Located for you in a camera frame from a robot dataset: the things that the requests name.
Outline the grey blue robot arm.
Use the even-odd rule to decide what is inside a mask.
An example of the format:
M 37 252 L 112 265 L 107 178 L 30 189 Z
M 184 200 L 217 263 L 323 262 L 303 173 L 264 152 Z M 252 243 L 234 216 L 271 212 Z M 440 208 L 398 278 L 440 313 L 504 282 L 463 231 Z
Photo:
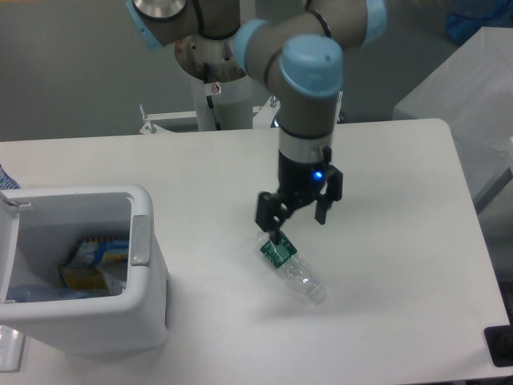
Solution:
M 304 1 L 285 21 L 240 20 L 237 1 L 129 1 L 145 43 L 161 48 L 198 35 L 226 43 L 239 68 L 276 96 L 280 128 L 276 192 L 260 193 L 256 223 L 273 243 L 295 211 L 315 205 L 324 223 L 342 196 L 331 141 L 343 84 L 346 49 L 379 37 L 387 24 L 382 1 Z

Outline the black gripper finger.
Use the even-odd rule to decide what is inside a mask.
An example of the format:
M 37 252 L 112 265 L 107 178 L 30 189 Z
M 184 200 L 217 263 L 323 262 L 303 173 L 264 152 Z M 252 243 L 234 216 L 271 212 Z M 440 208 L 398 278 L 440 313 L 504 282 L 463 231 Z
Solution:
M 278 192 L 260 192 L 256 210 L 256 224 L 269 235 L 274 245 L 278 245 L 281 241 L 281 226 L 292 216 L 293 207 Z
M 335 166 L 330 165 L 326 173 L 326 190 L 317 195 L 315 220 L 324 225 L 327 212 L 331 209 L 333 202 L 340 201 L 343 191 L 343 173 Z

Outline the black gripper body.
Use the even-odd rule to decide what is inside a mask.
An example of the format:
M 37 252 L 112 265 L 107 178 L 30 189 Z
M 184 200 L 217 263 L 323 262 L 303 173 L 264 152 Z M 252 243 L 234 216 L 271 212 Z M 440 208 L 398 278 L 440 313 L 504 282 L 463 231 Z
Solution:
M 323 198 L 321 190 L 333 173 L 332 168 L 332 164 L 324 161 L 308 164 L 296 162 L 279 152 L 277 193 L 281 202 L 288 209 L 301 209 L 317 200 L 330 207 L 332 201 Z

